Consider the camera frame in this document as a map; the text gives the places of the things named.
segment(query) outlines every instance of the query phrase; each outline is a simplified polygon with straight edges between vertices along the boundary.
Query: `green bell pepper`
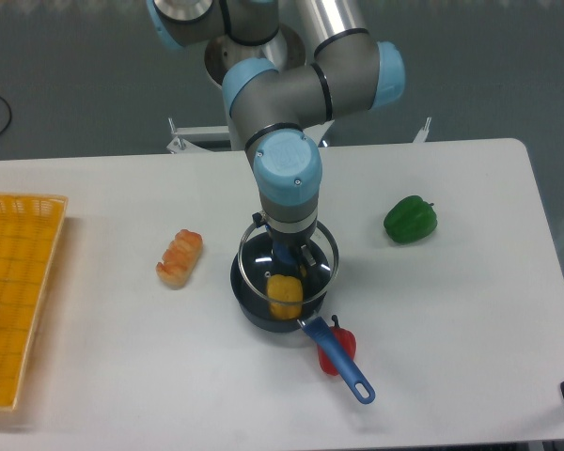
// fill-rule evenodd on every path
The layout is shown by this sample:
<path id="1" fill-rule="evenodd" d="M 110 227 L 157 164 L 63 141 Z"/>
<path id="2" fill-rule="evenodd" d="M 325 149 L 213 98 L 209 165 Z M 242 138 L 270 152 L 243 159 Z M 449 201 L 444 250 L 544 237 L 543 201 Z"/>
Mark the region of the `green bell pepper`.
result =
<path id="1" fill-rule="evenodd" d="M 428 237 L 437 226 L 433 205 L 419 195 L 405 197 L 384 218 L 386 233 L 399 244 Z"/>

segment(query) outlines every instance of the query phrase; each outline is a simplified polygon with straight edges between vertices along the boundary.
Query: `blue pan handle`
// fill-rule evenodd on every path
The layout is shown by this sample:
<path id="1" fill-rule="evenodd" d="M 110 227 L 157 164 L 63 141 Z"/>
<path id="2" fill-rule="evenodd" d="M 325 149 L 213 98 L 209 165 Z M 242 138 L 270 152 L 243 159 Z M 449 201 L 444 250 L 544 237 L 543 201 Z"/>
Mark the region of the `blue pan handle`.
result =
<path id="1" fill-rule="evenodd" d="M 303 332 L 305 332 L 313 341 L 315 341 L 323 351 L 326 353 L 332 365 L 338 371 L 338 374 L 342 376 L 342 379 L 347 382 L 349 388 L 355 395 L 355 397 L 362 404 L 369 404 L 376 397 L 373 387 L 369 384 L 366 376 L 359 370 L 357 365 L 347 351 L 345 351 L 334 334 L 330 331 L 330 327 L 326 324 L 321 317 L 316 317 L 311 321 L 301 321 L 299 320 Z M 364 389 L 368 392 L 368 397 L 364 397 L 359 390 L 357 385 L 361 384 Z"/>

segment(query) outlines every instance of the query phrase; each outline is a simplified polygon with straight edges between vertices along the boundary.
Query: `yellow basket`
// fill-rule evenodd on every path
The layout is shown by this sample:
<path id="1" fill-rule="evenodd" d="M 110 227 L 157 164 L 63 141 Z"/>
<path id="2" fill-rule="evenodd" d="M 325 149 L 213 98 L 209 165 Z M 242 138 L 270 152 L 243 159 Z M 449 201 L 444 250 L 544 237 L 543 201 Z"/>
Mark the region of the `yellow basket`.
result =
<path id="1" fill-rule="evenodd" d="M 0 410 L 17 403 L 67 201 L 0 194 Z"/>

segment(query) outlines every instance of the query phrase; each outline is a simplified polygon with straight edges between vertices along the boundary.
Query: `red bell pepper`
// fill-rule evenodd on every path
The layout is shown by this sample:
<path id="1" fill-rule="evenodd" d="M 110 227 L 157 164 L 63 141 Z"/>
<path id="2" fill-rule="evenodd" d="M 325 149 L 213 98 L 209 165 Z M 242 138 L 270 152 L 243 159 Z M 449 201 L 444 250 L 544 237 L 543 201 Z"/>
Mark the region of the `red bell pepper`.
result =
<path id="1" fill-rule="evenodd" d="M 349 357 L 351 357 L 351 360 L 353 360 L 355 358 L 355 350 L 357 349 L 355 335 L 353 335 L 347 329 L 343 329 L 338 325 L 338 317 L 336 315 L 332 316 L 332 321 L 335 323 L 335 325 L 330 326 L 330 330 L 337 338 L 340 346 L 342 346 L 342 348 L 347 351 Z M 332 362 L 330 362 L 330 359 L 323 351 L 323 349 L 320 348 L 320 346 L 318 346 L 318 358 L 320 360 L 321 370 L 324 373 L 327 373 L 331 376 L 336 376 L 338 374 L 337 369 L 334 365 L 332 365 Z"/>

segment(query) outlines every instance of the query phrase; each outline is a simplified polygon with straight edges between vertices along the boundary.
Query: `black band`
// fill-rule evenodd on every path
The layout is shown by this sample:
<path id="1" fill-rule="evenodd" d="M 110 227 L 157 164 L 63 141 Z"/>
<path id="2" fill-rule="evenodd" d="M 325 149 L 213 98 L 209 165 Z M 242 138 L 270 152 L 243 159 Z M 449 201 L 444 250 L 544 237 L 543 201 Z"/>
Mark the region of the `black band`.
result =
<path id="1" fill-rule="evenodd" d="M 227 7 L 226 0 L 219 0 L 219 8 L 222 10 L 222 19 L 224 20 L 224 31 L 229 35 L 229 31 L 232 29 L 232 24 L 229 19 L 229 9 Z"/>
<path id="2" fill-rule="evenodd" d="M 253 136 L 248 138 L 248 141 L 246 141 L 246 144 L 244 145 L 244 150 L 250 149 L 251 146 L 255 144 L 255 141 L 260 139 L 260 137 L 265 136 L 267 133 L 275 132 L 276 130 L 282 130 L 282 129 L 298 130 L 299 132 L 303 131 L 301 127 L 299 127 L 297 124 L 293 124 L 292 122 L 279 122 L 277 124 L 268 125 L 267 127 L 262 128 Z"/>
<path id="3" fill-rule="evenodd" d="M 235 38 L 234 35 L 232 35 L 231 30 L 229 32 L 227 32 L 227 35 L 234 42 L 236 42 L 237 44 L 243 45 L 244 47 L 257 47 L 258 45 L 267 44 L 270 40 L 275 38 L 275 35 L 278 34 L 278 31 L 280 31 L 280 28 L 276 27 L 275 31 L 272 33 L 271 36 L 268 36 L 267 38 L 260 39 L 260 40 L 250 40 L 250 41 Z"/>
<path id="4" fill-rule="evenodd" d="M 318 47 L 316 47 L 316 51 L 313 53 L 313 57 L 314 58 L 317 57 L 318 53 L 321 52 L 324 49 L 324 47 L 326 47 L 329 44 L 332 44 L 335 40 L 339 40 L 349 35 L 356 35 L 358 33 L 368 34 L 368 30 L 366 28 L 352 28 L 351 30 L 341 31 L 337 35 L 331 36 L 330 38 L 322 42 Z"/>
<path id="5" fill-rule="evenodd" d="M 326 75 L 321 70 L 318 63 L 313 63 L 311 65 L 313 70 L 318 74 L 321 85 L 321 93 L 323 94 L 323 101 L 326 103 L 326 122 L 332 120 L 332 97 L 330 96 L 330 86 L 328 86 L 328 80 L 326 80 Z"/>

